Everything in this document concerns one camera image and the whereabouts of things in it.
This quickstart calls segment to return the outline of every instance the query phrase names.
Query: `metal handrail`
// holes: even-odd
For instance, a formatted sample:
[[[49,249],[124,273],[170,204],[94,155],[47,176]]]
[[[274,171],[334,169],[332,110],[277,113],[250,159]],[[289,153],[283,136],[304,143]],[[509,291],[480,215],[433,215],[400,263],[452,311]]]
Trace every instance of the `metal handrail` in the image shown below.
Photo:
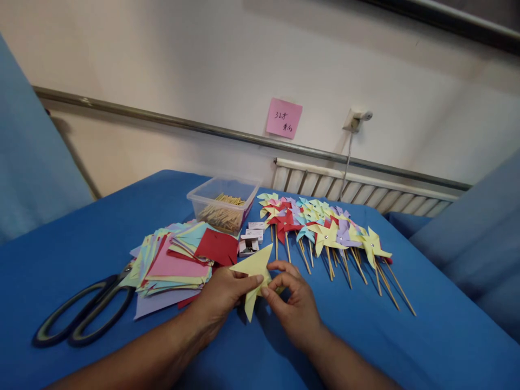
[[[155,122],[162,125],[168,125],[173,127],[179,127],[187,130],[196,131],[199,133],[212,134],[218,137],[224,137],[242,142],[248,142],[254,145],[260,145],[278,149],[286,152],[292,152],[300,155],[318,158],[321,160],[333,161],[335,163],[345,164],[347,158],[342,154],[326,152],[319,149],[314,149],[308,146],[295,145],[289,142],[280,141],[277,139],[267,138],[260,135],[254,135],[244,133],[236,130],[227,129],[224,127],[208,125],[206,123],[195,122],[188,119],[176,118],[166,114],[160,114],[153,111],[147,111],[140,108],[128,107],[119,105],[116,103],[110,103],[103,100],[92,99],[91,97],[85,97],[75,95],[67,92],[57,91],[53,89],[36,87],[33,86],[36,95],[40,99],[47,99],[58,101],[61,103],[67,103],[74,106],[80,106],[84,108],[90,108],[97,111],[109,112],[129,118],[136,118],[145,120],[148,122]],[[460,183],[458,181],[447,180],[438,178],[435,176],[426,175],[423,173],[403,170],[395,168],[389,165],[378,164],[377,162],[371,162],[358,158],[350,158],[350,165],[368,169],[375,172],[386,173],[406,179],[422,181],[423,183],[430,183],[447,187],[455,190],[467,191],[471,188],[469,184]]]

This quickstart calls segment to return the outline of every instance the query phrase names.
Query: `clear plastic container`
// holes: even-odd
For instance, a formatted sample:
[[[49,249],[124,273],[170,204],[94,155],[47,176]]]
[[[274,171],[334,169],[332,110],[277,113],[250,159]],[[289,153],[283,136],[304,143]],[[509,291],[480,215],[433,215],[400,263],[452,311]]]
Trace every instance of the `clear plastic container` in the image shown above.
[[[248,217],[259,187],[260,182],[254,180],[215,177],[191,190],[186,197],[193,203],[197,221],[236,236]],[[226,196],[239,198],[241,203],[217,200]]]

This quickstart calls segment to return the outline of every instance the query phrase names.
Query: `scissors handle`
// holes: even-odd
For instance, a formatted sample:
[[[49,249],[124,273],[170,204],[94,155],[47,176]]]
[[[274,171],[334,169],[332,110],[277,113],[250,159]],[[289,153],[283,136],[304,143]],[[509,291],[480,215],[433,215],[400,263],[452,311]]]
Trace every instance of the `scissors handle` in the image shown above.
[[[123,302],[119,310],[101,328],[88,335],[83,335],[85,328],[87,328],[87,326],[98,316],[98,314],[103,311],[103,309],[111,302],[115,295],[122,290],[126,291],[126,297],[125,301]],[[78,326],[76,326],[73,329],[69,339],[67,340],[68,343],[73,347],[84,347],[99,339],[112,326],[114,326],[114,324],[119,320],[119,318],[121,318],[123,313],[128,308],[128,305],[130,305],[130,302],[134,297],[134,293],[135,287],[116,285],[101,299],[101,302],[99,302],[95,309],[91,313],[89,313],[87,317],[83,321],[81,321]]]
[[[112,275],[107,277],[106,279],[103,279],[99,282],[96,282],[94,284],[91,284],[90,286],[84,288],[80,292],[78,292],[76,295],[74,295],[72,298],[70,298],[67,302],[65,302],[63,305],[58,307],[54,313],[52,313],[45,321],[43,321],[43,324],[40,325],[38,330],[36,331],[34,337],[32,338],[32,345],[38,348],[45,348],[45,347],[51,347],[53,345],[56,345],[63,340],[65,340],[70,333],[72,333],[73,329],[81,322],[83,319],[92,311],[92,309],[96,306],[98,301],[101,299],[101,297],[116,283],[118,280],[117,275]],[[60,316],[65,313],[65,311],[71,307],[74,303],[76,303],[78,300],[83,298],[88,293],[91,293],[92,291],[98,290],[99,292],[96,294],[95,297],[93,297],[86,305],[81,309],[81,311],[76,315],[76,317],[71,321],[68,326],[62,330],[61,332],[51,336],[49,335],[49,331],[51,327],[54,325],[54,323],[57,321]]]

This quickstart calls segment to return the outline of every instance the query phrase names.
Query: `stack of colored paper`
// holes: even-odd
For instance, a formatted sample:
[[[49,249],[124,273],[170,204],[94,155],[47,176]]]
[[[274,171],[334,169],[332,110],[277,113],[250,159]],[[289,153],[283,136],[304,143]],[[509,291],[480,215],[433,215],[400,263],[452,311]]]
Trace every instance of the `stack of colored paper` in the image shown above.
[[[146,236],[132,271],[121,285],[136,287],[138,319],[164,307],[190,303],[211,278],[212,267],[233,265],[237,260],[235,237],[195,220],[172,224]]]

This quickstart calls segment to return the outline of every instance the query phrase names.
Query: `wall socket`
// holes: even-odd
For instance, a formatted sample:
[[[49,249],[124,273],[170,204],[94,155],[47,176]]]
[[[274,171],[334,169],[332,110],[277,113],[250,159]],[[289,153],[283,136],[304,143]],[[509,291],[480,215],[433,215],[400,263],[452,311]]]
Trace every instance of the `wall socket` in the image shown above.
[[[372,111],[352,107],[348,111],[347,118],[343,125],[343,130],[348,130],[354,134],[358,133],[360,123],[372,119],[373,116],[374,114]]]

